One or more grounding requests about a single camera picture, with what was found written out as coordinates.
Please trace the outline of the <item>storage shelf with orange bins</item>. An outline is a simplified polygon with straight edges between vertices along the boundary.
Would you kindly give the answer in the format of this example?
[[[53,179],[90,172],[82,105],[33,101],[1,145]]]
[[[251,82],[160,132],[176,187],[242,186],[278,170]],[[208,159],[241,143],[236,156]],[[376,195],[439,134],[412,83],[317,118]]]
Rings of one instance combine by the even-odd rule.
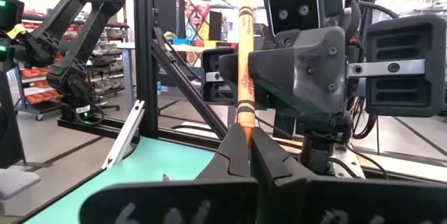
[[[95,89],[95,102],[104,109],[120,110],[119,105],[108,102],[108,96],[116,96],[124,90],[123,53],[119,43],[129,40],[129,25],[126,9],[121,9],[110,18],[94,50],[87,60],[86,81]],[[48,84],[47,68],[27,69],[23,64],[8,73],[8,78],[17,82],[17,112],[33,114],[37,121],[43,115],[60,108],[62,94]]]

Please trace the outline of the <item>orange crayon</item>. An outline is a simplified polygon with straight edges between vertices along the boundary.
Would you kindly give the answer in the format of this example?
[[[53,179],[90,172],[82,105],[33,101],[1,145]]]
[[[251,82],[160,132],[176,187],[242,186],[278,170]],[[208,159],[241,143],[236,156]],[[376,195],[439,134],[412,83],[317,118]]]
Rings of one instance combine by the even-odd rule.
[[[239,9],[237,122],[244,130],[250,147],[255,127],[255,87],[249,74],[249,54],[254,51],[254,0],[244,0]]]

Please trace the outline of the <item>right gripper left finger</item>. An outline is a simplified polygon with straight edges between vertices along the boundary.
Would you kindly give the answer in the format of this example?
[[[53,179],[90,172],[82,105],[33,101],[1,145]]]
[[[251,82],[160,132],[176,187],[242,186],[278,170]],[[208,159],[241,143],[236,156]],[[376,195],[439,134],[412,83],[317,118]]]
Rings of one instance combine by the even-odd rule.
[[[258,184],[245,132],[233,124],[193,180],[115,184],[82,204],[80,224],[256,224]]]

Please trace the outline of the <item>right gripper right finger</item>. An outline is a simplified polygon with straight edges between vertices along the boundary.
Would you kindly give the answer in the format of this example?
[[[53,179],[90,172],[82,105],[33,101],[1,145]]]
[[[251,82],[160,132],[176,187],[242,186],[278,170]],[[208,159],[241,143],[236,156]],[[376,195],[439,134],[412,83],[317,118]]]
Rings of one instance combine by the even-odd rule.
[[[262,129],[252,137],[258,224],[447,224],[447,186],[316,175]]]

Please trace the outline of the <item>colourful painted cloth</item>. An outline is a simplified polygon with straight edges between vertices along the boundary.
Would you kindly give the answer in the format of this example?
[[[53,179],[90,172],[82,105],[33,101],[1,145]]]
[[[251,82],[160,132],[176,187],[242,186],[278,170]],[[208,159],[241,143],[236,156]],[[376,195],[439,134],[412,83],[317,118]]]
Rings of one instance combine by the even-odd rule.
[[[205,47],[205,41],[210,37],[210,6],[185,1],[184,16],[185,38],[189,41],[189,45]]]

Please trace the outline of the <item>teal table mat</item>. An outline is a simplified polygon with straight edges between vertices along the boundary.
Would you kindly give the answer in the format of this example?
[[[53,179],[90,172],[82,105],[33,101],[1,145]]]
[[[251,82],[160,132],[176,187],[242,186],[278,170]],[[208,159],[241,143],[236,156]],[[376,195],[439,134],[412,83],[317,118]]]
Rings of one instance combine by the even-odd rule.
[[[136,150],[119,164],[57,200],[24,224],[78,224],[78,213],[84,200],[106,186],[122,183],[195,178],[210,162],[214,153],[181,144],[144,137]]]

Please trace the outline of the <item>grey flat pad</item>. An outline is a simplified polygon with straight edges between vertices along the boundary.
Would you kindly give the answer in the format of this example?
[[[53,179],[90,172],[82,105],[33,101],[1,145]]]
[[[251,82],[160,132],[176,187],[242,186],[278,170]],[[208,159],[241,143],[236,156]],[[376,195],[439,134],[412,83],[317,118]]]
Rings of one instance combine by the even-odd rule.
[[[40,180],[33,172],[0,169],[0,200],[10,199]]]

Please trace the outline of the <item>black machine with green light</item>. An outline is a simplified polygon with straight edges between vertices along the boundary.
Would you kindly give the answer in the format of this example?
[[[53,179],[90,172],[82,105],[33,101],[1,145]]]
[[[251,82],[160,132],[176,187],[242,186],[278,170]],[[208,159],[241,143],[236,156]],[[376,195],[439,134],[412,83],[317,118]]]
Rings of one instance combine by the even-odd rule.
[[[7,168],[24,158],[15,106],[7,72],[16,67],[12,39],[7,35],[21,22],[24,4],[18,0],[0,0],[0,168]]]

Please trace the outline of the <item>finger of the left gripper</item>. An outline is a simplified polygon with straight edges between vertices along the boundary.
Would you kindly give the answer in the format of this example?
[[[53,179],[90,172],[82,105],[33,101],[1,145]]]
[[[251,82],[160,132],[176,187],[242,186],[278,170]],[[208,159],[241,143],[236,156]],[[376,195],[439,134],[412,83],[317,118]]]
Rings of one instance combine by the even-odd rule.
[[[232,84],[237,84],[238,55],[223,54],[219,57],[219,72],[222,78]]]
[[[288,113],[345,110],[345,33],[340,27],[284,31],[278,48],[249,54],[254,84],[268,94],[261,105]]]

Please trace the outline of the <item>silver metal bracket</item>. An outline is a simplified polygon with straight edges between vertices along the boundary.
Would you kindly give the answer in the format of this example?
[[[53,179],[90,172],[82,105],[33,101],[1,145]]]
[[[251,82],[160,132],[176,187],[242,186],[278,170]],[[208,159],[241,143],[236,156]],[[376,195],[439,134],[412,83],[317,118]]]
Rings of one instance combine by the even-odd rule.
[[[117,138],[111,147],[108,156],[106,157],[101,169],[108,170],[112,166],[118,164],[124,157],[127,146],[135,136],[136,131],[145,113],[145,101],[137,100],[129,115],[122,126]]]

